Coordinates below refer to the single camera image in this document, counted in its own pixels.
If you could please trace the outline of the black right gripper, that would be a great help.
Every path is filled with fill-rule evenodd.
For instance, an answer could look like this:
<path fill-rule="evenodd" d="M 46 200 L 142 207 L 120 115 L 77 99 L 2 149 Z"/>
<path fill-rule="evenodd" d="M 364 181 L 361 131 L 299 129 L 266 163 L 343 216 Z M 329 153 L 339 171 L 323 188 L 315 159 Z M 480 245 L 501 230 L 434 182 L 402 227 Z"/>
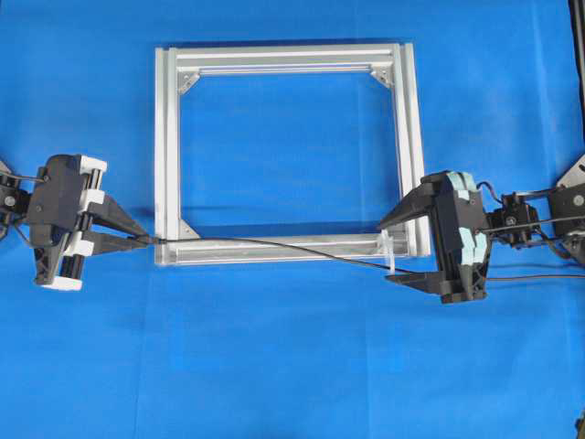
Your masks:
<path fill-rule="evenodd" d="M 436 294 L 445 305 L 483 300 L 491 241 L 480 190 L 466 172 L 425 176 L 378 224 L 379 230 L 428 214 L 438 272 L 387 275 L 394 284 Z"/>

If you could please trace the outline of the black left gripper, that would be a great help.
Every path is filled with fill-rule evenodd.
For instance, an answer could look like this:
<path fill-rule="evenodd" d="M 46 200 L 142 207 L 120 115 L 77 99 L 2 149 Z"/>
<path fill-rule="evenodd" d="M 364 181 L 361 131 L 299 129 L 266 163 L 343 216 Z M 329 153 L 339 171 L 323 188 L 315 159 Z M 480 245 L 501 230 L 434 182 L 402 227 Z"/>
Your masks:
<path fill-rule="evenodd" d="M 148 238 L 123 238 L 82 231 L 89 213 L 102 227 L 143 237 L 147 232 L 101 190 L 105 161 L 86 155 L 53 155 L 38 170 L 28 208 L 27 226 L 36 266 L 35 283 L 60 291 L 79 291 L 86 257 L 148 247 Z"/>

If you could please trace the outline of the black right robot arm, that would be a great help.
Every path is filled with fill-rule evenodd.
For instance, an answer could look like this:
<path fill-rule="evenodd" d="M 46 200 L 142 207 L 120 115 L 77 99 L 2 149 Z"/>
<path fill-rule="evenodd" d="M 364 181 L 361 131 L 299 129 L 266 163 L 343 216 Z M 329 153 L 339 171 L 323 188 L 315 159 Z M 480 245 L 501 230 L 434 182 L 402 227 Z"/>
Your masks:
<path fill-rule="evenodd" d="M 584 263 L 582 159 L 552 188 L 495 196 L 499 207 L 493 211 L 484 208 L 481 187 L 464 172 L 443 171 L 421 179 L 379 226 L 428 219 L 437 269 L 396 271 L 388 281 L 436 294 L 445 304 L 483 300 L 496 242 L 513 249 L 544 245 L 563 260 Z"/>

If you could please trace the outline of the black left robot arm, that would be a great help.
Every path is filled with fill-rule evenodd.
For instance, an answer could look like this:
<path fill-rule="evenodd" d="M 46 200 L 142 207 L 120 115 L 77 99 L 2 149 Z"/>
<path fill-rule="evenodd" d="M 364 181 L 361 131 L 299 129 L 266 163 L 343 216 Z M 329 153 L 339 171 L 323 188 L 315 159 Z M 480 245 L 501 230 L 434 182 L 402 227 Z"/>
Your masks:
<path fill-rule="evenodd" d="M 86 155 L 53 155 L 34 177 L 1 165 L 1 237 L 28 226 L 36 285 L 79 291 L 87 258 L 159 242 L 101 189 L 106 171 L 106 162 Z"/>

